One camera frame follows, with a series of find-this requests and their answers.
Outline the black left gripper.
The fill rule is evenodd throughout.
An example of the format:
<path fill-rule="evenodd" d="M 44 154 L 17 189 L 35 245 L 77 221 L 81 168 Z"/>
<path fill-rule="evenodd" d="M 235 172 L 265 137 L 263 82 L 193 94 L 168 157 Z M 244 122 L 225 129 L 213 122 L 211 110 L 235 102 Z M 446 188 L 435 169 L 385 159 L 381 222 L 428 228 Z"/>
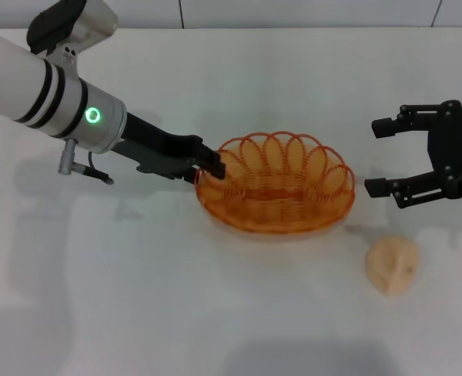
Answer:
<path fill-rule="evenodd" d="M 224 179 L 226 165 L 199 136 L 178 136 L 128 114 L 121 140 L 113 152 L 138 163 L 137 171 L 195 183 L 202 173 Z"/>

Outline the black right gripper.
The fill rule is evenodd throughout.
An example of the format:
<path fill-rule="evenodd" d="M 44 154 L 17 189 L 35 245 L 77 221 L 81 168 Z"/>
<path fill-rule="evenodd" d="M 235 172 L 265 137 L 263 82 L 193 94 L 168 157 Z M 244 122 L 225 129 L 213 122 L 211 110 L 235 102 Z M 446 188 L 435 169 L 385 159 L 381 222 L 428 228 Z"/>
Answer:
<path fill-rule="evenodd" d="M 462 198 L 462 105 L 458 100 L 440 104 L 402 105 L 396 118 L 371 122 L 377 139 L 402 132 L 428 132 L 428 155 L 433 172 L 402 179 L 365 179 L 372 198 L 392 197 L 399 208 L 432 201 Z"/>

